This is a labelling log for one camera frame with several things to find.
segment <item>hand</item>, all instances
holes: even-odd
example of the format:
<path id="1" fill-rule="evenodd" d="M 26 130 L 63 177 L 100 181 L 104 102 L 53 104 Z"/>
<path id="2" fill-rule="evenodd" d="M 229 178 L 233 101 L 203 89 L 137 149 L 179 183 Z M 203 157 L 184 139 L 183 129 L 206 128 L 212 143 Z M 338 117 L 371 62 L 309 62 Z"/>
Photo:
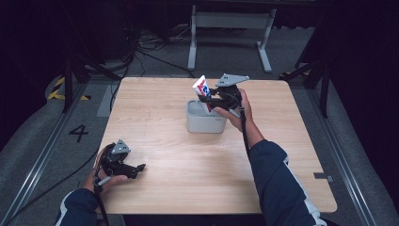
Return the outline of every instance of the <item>hand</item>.
<path id="1" fill-rule="evenodd" d="M 251 148 L 254 144 L 258 143 L 261 140 L 264 140 L 264 137 L 252 119 L 252 109 L 250 107 L 246 92 L 243 89 L 239 90 L 241 93 L 241 97 L 243 98 L 243 100 L 241 101 L 241 106 L 245 108 L 244 113 L 246 114 L 246 119 L 247 119 L 246 131 L 247 131 L 248 146 L 249 148 Z M 231 122 L 231 124 L 235 128 L 237 128 L 240 132 L 243 132 L 241 119 L 238 119 L 230 111 L 227 111 L 221 107 L 215 107 L 214 110 L 216 111 L 217 114 L 228 119 Z"/>
<path id="2" fill-rule="evenodd" d="M 252 119 L 252 109 L 250 107 L 249 104 L 249 100 L 247 98 L 247 94 L 243 89 L 239 89 L 240 93 L 241 93 L 241 97 L 242 97 L 242 101 L 241 101 L 241 106 L 245 109 L 245 114 L 246 114 L 246 119 L 247 119 L 247 123 L 253 123 L 253 119 Z M 215 112 L 221 116 L 223 116 L 224 118 L 228 119 L 231 124 L 237 128 L 240 132 L 243 132 L 243 128 L 241 126 L 241 119 L 237 118 L 236 116 L 234 116 L 230 111 L 227 111 L 221 107 L 215 107 L 214 108 Z"/>
<path id="3" fill-rule="evenodd" d="M 88 174 L 88 178 L 86 179 L 85 183 L 83 184 L 83 188 L 90 190 L 91 192 L 94 193 L 94 184 L 93 184 L 93 178 L 95 175 L 95 171 L 97 169 L 98 164 L 100 164 L 100 157 L 102 155 L 102 153 L 104 152 L 104 150 L 102 150 L 96 158 L 96 163 L 94 164 L 94 169 Z M 104 179 L 105 177 L 107 177 L 108 175 L 106 175 L 106 173 L 104 172 L 103 169 L 100 169 L 98 177 L 100 177 L 100 179 Z M 127 176 L 126 175 L 117 175 L 117 176 L 111 176 L 111 179 L 109 179 L 109 181 L 105 182 L 105 184 L 103 184 L 103 191 L 102 194 L 104 194 L 111 186 L 115 186 L 118 185 L 120 183 L 123 183 L 125 181 L 127 181 Z"/>

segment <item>table top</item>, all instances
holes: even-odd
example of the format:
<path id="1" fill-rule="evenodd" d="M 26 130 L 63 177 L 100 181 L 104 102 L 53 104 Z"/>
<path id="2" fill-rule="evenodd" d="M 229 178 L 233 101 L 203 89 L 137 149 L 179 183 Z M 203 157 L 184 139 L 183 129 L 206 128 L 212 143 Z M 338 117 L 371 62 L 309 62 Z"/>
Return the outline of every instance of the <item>table top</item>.
<path id="1" fill-rule="evenodd" d="M 104 195 L 109 214 L 261 213 L 242 134 L 229 121 L 221 134 L 189 133 L 187 102 L 197 99 L 192 78 L 124 78 L 101 149 L 123 139 L 132 149 L 124 163 L 147 164 L 135 180 Z M 210 88 L 217 79 L 207 79 Z M 289 166 L 320 212 L 337 204 L 294 97 L 284 81 L 248 80 L 237 85 L 268 140 L 289 155 Z"/>

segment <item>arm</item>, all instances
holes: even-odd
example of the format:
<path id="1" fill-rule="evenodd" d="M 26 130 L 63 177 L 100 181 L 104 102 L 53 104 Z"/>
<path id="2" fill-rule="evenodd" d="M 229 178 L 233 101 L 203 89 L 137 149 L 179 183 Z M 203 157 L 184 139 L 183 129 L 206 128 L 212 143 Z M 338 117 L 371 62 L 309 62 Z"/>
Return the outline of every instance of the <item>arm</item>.
<path id="1" fill-rule="evenodd" d="M 97 225 L 97 201 L 94 193 L 80 188 L 68 194 L 59 207 L 56 226 Z"/>
<path id="2" fill-rule="evenodd" d="M 98 203 L 94 194 L 93 184 L 94 170 L 88 174 L 88 178 L 83 184 L 83 187 L 68 194 L 60 204 L 58 216 L 56 218 L 56 226 L 60 225 L 74 225 L 74 226 L 89 226 L 97 225 L 96 209 Z M 106 174 L 101 169 L 99 172 L 100 178 L 105 178 Z M 114 185 L 127 181 L 125 175 L 113 176 L 103 185 L 102 195 Z"/>
<path id="3" fill-rule="evenodd" d="M 247 118 L 249 161 L 267 225 L 326 225 L 288 168 L 287 153 L 279 145 L 264 139 L 252 118 L 246 93 L 242 89 L 240 92 Z M 241 120 L 231 112 L 220 107 L 215 111 L 242 131 Z"/>

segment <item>yellow tape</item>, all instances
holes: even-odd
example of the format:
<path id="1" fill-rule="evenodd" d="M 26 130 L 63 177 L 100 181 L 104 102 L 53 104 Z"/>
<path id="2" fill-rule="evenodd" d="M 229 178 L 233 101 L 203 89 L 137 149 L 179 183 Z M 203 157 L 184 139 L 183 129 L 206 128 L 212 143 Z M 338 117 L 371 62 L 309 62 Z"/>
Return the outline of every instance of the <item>yellow tape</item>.
<path id="1" fill-rule="evenodd" d="M 61 88 L 62 84 L 65 82 L 65 77 L 63 75 L 61 75 L 58 79 L 58 81 L 56 81 L 56 84 L 53 87 L 53 91 L 50 93 L 50 95 L 47 97 L 48 100 L 51 99 L 58 99 L 58 100 L 65 100 L 65 95 L 62 94 L 58 94 L 58 90 L 59 88 Z M 89 101 L 91 100 L 91 96 L 82 96 L 80 98 L 80 100 L 82 101 Z"/>

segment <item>jacket sleeve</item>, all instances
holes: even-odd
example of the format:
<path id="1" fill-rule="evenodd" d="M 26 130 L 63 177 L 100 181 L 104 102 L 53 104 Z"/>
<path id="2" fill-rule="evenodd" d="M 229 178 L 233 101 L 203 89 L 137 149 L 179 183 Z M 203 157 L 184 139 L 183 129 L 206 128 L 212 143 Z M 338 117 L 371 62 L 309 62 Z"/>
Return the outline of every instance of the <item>jacket sleeve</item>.
<path id="1" fill-rule="evenodd" d="M 263 140 L 252 146 L 249 161 L 267 225 L 326 225 L 287 164 L 287 153 Z"/>
<path id="2" fill-rule="evenodd" d="M 62 200 L 56 226 L 96 226 L 97 206 L 93 192 L 84 188 L 74 190 Z"/>

